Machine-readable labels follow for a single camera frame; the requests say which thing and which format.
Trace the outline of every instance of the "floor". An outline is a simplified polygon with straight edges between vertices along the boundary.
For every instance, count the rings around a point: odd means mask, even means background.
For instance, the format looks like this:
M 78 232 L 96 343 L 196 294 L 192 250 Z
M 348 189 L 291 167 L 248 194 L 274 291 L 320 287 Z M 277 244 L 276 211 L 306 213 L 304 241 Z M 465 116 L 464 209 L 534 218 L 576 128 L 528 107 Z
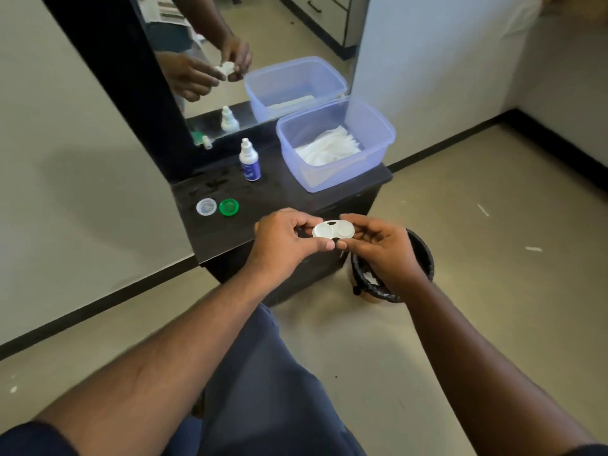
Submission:
M 500 126 L 398 172 L 371 214 L 413 229 L 473 324 L 608 441 L 605 194 Z M 542 251 L 528 250 L 540 248 Z M 0 431 L 181 313 L 195 269 L 0 362 Z M 275 307 L 294 356 L 370 456 L 472 455 L 403 305 L 353 296 L 344 269 Z
M 224 20 L 235 35 L 247 40 L 254 57 L 251 70 L 279 62 L 318 56 L 332 65 L 350 85 L 354 60 L 341 60 L 279 0 L 242 0 L 234 6 L 231 0 L 216 0 Z M 220 52 L 209 42 L 203 52 L 211 64 L 219 65 Z M 186 118 L 249 100 L 242 81 L 220 83 L 207 96 L 194 103 L 186 102 Z

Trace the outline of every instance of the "black countertop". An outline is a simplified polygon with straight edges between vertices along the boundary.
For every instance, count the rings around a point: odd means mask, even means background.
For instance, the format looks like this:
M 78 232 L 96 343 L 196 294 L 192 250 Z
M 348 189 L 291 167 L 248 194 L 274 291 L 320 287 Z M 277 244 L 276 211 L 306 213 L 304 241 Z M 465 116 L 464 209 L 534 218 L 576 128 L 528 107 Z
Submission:
M 356 196 L 374 185 L 391 180 L 391 172 L 378 165 L 351 180 L 317 193 L 306 191 L 289 171 L 281 155 L 276 122 L 268 122 L 247 131 L 225 137 L 222 151 L 227 157 L 208 165 L 199 174 L 171 186 L 179 214 L 199 263 L 203 263 L 254 239 L 254 225 L 262 216 L 281 208 L 291 207 L 322 217 L 345 198 Z M 262 177 L 249 182 L 243 175 L 238 152 L 240 137 L 249 137 L 260 154 Z M 234 198 L 239 211 L 234 216 L 223 216 L 219 210 L 211 216 L 196 212 L 196 204 L 203 198 L 219 203 Z

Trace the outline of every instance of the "plastic storage container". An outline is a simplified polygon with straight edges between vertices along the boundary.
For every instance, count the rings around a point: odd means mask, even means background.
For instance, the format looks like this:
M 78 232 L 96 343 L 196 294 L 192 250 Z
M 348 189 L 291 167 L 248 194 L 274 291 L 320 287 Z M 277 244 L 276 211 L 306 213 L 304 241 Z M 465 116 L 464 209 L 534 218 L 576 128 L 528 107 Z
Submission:
M 323 59 L 316 57 L 282 62 L 249 72 L 245 75 L 244 83 L 258 122 L 318 106 L 346 92 L 344 77 Z M 270 108 L 306 96 L 313 96 L 313 99 Z
M 340 125 L 359 142 L 360 153 L 314 167 L 295 152 L 295 148 Z M 309 192 L 333 187 L 378 166 L 395 142 L 395 129 L 389 121 L 374 107 L 350 96 L 279 119 L 277 135 L 291 174 Z

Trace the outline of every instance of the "person's left hand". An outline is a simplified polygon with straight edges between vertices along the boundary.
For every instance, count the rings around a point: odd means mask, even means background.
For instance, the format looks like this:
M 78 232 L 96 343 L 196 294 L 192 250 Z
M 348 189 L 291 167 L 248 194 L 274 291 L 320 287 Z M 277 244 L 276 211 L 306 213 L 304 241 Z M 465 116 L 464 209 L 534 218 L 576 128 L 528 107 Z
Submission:
M 323 219 L 293 208 L 284 208 L 263 217 L 255 224 L 254 247 L 245 266 L 259 273 L 272 288 L 276 288 L 306 257 L 336 247 L 330 238 L 300 238 L 295 231 L 296 227 L 300 227 L 311 235 L 313 227 L 321 222 Z
M 221 63 L 224 64 L 228 60 L 234 62 L 234 73 L 228 76 L 228 81 L 243 79 L 243 75 L 249 71 L 253 60 L 249 43 L 234 35 L 226 38 L 222 45 Z

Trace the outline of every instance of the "blue jeans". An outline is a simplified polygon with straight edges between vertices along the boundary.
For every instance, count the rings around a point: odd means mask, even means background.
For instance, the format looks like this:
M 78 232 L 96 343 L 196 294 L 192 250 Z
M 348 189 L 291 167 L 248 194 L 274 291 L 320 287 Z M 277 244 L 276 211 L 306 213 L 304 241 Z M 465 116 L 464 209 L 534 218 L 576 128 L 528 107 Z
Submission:
M 171 439 L 171 456 L 234 453 L 364 455 L 320 381 L 278 335 L 259 305 L 205 389 L 203 419 L 189 416 Z

